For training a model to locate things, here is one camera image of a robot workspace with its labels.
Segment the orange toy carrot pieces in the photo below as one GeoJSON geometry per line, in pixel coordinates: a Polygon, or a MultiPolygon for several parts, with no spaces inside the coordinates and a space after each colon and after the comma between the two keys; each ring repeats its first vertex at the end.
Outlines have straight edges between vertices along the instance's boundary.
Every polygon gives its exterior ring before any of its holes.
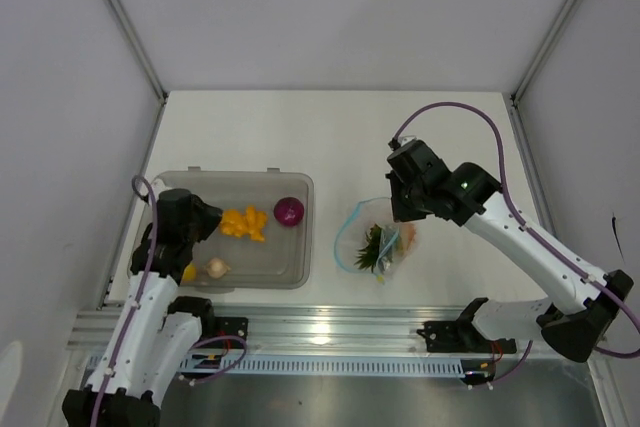
{"type": "Polygon", "coordinates": [[[248,236],[250,240],[264,242],[262,230],[266,227],[268,216],[257,210],[253,205],[246,207],[244,212],[229,209],[223,212],[219,230],[223,235],[242,238],[248,236]]]}

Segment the beige toy garlic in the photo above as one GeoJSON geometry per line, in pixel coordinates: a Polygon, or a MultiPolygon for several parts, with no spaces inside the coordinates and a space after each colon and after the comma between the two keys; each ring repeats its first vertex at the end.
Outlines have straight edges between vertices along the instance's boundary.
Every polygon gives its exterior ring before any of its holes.
{"type": "Polygon", "coordinates": [[[213,258],[206,263],[204,271],[210,278],[220,279],[231,271],[231,267],[222,259],[213,258]]]}

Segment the yellow toy lemon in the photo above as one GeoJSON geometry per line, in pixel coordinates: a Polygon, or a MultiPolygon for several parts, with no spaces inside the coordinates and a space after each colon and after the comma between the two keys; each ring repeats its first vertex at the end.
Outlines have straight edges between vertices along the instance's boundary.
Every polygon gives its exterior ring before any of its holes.
{"type": "Polygon", "coordinates": [[[197,278],[197,268],[193,263],[189,263],[184,271],[183,271],[183,275],[182,275],[182,282],[193,282],[196,278],[197,278]]]}

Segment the orange toy pineapple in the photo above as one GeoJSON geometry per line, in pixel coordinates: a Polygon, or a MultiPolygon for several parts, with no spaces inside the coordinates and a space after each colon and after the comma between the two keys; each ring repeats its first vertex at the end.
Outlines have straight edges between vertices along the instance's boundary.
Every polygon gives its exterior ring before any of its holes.
{"type": "Polygon", "coordinates": [[[365,245],[358,250],[356,267],[385,276],[410,252],[416,237],[412,223],[374,224],[365,235],[365,245]]]}

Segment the clear zip top bag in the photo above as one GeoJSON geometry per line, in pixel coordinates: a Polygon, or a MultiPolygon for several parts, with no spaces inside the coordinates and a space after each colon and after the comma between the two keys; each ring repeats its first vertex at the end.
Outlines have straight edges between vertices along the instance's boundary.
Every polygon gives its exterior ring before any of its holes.
{"type": "Polygon", "coordinates": [[[418,243],[416,226],[393,217],[391,199],[359,202],[335,237],[334,260],[346,272],[368,274],[385,284],[418,243]]]}

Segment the purple toy onion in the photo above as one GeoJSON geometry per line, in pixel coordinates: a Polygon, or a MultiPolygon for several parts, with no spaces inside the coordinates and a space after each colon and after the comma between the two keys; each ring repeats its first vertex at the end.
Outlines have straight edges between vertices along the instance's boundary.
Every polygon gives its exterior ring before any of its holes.
{"type": "Polygon", "coordinates": [[[285,227],[295,227],[304,218],[304,204],[295,197],[278,200],[273,209],[274,218],[285,227]]]}

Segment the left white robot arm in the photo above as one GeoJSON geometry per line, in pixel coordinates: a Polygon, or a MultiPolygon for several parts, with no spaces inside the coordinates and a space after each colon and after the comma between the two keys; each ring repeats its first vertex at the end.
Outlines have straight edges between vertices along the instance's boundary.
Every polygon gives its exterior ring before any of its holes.
{"type": "Polygon", "coordinates": [[[218,207],[187,189],[149,196],[152,220],[133,251],[129,290],[113,335],[81,389],[62,412],[70,426],[157,426],[178,366],[194,345],[216,337],[211,302],[177,290],[196,244],[222,220],[218,207]]]}

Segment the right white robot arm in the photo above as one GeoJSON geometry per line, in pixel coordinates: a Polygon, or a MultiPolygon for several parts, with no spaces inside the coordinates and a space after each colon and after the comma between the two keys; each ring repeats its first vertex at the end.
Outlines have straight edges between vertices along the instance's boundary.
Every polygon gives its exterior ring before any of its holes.
{"type": "Polygon", "coordinates": [[[545,293],[525,302],[472,301],[456,327],[458,342],[479,350],[491,340],[543,340],[568,360],[597,351],[626,297],[632,278],[579,258],[506,198],[505,187],[477,164],[450,170],[423,141],[390,143],[387,178],[395,220],[432,215],[452,221],[509,258],[545,293]]]}

